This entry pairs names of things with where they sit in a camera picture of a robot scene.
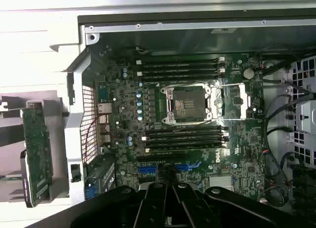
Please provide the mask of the green motherboard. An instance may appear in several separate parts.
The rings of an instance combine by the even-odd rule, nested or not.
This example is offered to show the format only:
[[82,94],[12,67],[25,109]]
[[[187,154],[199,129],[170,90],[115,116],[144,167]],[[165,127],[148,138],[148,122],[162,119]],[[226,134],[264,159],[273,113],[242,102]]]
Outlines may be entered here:
[[[144,68],[130,58],[110,58],[105,61],[105,68],[96,80],[96,95],[98,98],[98,85],[105,82],[108,87],[109,100],[112,104],[112,113],[107,114],[110,126],[109,133],[101,133],[98,123],[98,137],[104,134],[111,135],[111,141],[102,143],[103,148],[109,149],[116,157],[116,176],[119,186],[139,188],[140,177],[156,177],[156,173],[142,174],[138,172],[141,166],[200,164],[198,168],[187,172],[177,172],[180,182],[192,183],[200,191],[205,191],[212,186],[224,187],[252,199],[257,199],[260,191],[264,189],[264,162],[260,160],[260,153],[264,149],[262,124],[264,119],[264,101],[262,89],[261,62],[248,54],[222,54],[222,55],[196,55],[196,56],[225,56],[225,61],[208,61],[225,63],[224,66],[193,66],[193,67],[151,67]],[[169,76],[193,74],[224,74],[218,79],[201,80],[168,80],[168,81],[143,81],[136,73],[146,69],[193,69],[193,68],[225,68],[225,73],[216,72],[185,72],[185,73],[151,73],[142,76]],[[254,70],[253,79],[245,79],[243,72],[247,68]],[[165,95],[160,90],[173,84],[205,83],[213,85],[244,83],[246,93],[251,98],[251,106],[247,110],[244,121],[206,121],[196,125],[168,125],[161,119],[165,113]],[[183,132],[222,132],[224,136],[190,136],[175,138],[157,138],[142,141],[141,137],[148,135],[147,130],[167,128],[187,128],[199,126],[226,126],[228,130],[192,130]],[[227,144],[226,148],[204,149],[194,151],[154,152],[145,153],[145,148],[197,146],[212,144],[164,144],[148,145],[147,142],[164,140],[205,140],[228,138],[228,142],[215,143]],[[138,162],[136,157],[156,154],[187,153],[189,156],[182,159]]]

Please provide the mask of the CPU socket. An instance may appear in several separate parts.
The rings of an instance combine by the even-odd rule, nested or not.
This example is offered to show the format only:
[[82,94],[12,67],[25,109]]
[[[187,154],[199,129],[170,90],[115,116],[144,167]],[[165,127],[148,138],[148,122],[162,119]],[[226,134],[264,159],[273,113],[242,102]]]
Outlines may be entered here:
[[212,120],[210,87],[205,83],[173,84],[160,90],[165,95],[162,123],[196,125]]

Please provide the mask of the long black expansion slot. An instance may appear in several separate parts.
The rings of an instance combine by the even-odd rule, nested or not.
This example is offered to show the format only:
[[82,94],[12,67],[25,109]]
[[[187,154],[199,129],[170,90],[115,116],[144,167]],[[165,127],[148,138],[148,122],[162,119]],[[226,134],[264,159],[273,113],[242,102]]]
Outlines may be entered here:
[[182,159],[187,158],[189,155],[187,153],[176,153],[176,154],[156,154],[148,156],[138,156],[136,157],[138,162],[145,161],[160,161],[160,160],[170,160],[170,159]]

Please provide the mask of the blue slot retainer clip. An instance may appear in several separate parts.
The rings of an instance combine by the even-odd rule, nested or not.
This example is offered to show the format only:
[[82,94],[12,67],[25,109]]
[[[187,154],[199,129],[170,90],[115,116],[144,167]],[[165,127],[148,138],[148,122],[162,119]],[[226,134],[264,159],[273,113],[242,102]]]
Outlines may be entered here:
[[93,198],[95,195],[96,195],[95,185],[91,185],[84,188],[84,196],[86,200]]

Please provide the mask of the teal rear port block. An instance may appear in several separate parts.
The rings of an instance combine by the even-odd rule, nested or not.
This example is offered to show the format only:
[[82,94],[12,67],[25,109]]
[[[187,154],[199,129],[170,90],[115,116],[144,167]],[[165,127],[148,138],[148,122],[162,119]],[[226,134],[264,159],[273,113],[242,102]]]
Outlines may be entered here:
[[105,82],[100,82],[98,85],[98,100],[99,103],[105,103],[109,100],[108,87]]

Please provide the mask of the grey parts rack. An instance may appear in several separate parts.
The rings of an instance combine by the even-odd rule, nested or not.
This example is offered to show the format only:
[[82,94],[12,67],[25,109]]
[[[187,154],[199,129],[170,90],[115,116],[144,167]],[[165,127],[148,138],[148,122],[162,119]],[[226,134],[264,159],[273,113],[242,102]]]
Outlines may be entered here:
[[[69,195],[63,104],[56,91],[0,93],[0,175],[22,176],[20,154],[24,150],[24,132],[20,110],[26,107],[27,101],[43,102],[50,138],[53,183],[49,189],[50,200],[40,204],[52,203]],[[0,202],[7,201],[22,202],[26,206],[22,179],[0,181]]]

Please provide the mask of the grey open PC case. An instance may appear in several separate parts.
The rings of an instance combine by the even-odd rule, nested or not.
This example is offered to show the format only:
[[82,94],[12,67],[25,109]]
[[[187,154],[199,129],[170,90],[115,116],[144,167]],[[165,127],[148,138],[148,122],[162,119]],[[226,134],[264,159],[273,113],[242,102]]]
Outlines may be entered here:
[[[75,205],[86,201],[85,187],[95,185],[95,196],[121,187],[115,154],[103,148],[98,137],[95,82],[106,60],[248,54],[262,64],[265,114],[264,149],[259,157],[264,162],[265,184],[257,199],[250,199],[316,224],[316,168],[296,158],[287,139],[293,132],[292,107],[316,100],[316,93],[285,80],[292,63],[316,55],[316,19],[91,23],[80,26],[80,38],[79,55],[67,71],[65,128],[70,196]],[[192,228],[170,185],[164,228]]]

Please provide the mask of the metal drive cage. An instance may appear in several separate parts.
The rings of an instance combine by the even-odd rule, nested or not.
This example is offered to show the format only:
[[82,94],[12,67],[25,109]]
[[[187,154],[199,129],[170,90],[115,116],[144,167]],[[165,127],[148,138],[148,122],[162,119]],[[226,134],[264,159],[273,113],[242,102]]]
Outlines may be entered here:
[[[285,80],[316,93],[316,55],[292,63]],[[287,138],[289,150],[306,166],[316,168],[316,100],[294,105],[291,113],[294,119],[289,122],[293,128]]]

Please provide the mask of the silver socket cover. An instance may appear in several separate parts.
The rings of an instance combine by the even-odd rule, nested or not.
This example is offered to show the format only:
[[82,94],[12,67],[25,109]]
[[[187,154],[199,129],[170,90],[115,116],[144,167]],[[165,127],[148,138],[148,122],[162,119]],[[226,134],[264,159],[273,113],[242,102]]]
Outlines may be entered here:
[[210,119],[213,118],[247,118],[251,98],[246,93],[245,85],[221,87],[211,86],[207,98]]

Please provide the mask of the blue expansion slot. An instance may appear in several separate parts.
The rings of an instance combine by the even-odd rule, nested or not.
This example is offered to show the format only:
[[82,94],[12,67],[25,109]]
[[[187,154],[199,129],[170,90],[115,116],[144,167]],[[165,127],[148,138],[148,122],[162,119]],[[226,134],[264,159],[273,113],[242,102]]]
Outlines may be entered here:
[[[189,164],[176,164],[174,167],[180,172],[192,171],[195,168],[198,168],[200,164],[189,165]],[[156,173],[157,166],[141,166],[138,167],[138,172],[142,174],[152,174]]]

